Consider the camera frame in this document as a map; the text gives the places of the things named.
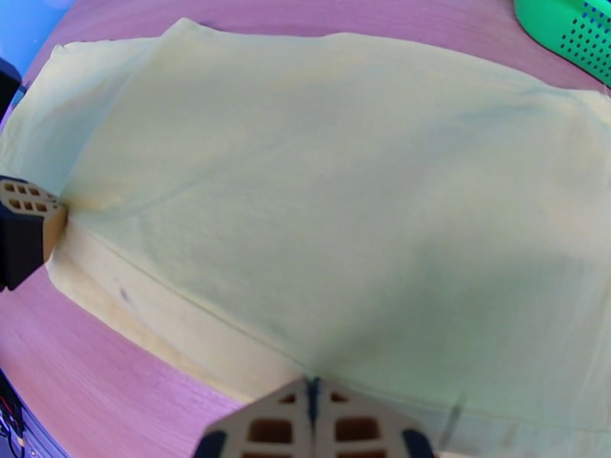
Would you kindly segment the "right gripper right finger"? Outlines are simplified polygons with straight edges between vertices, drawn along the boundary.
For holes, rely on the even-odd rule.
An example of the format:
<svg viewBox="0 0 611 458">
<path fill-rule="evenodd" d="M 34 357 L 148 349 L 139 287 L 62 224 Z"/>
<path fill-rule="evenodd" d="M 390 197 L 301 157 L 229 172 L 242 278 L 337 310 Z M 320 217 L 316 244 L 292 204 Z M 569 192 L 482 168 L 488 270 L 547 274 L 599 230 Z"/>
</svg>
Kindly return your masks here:
<svg viewBox="0 0 611 458">
<path fill-rule="evenodd" d="M 417 420 L 328 380 L 315 379 L 314 457 L 436 457 Z"/>
</svg>

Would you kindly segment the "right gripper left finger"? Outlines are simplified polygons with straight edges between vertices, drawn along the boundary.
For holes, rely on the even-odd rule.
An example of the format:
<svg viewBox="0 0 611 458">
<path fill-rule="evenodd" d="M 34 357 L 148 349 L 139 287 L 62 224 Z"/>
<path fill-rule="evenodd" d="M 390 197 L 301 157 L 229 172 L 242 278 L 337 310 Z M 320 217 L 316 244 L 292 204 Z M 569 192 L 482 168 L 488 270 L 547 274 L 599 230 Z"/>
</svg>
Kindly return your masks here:
<svg viewBox="0 0 611 458">
<path fill-rule="evenodd" d="M 210 424 L 194 457 L 313 457 L 311 382 L 297 379 Z"/>
</svg>

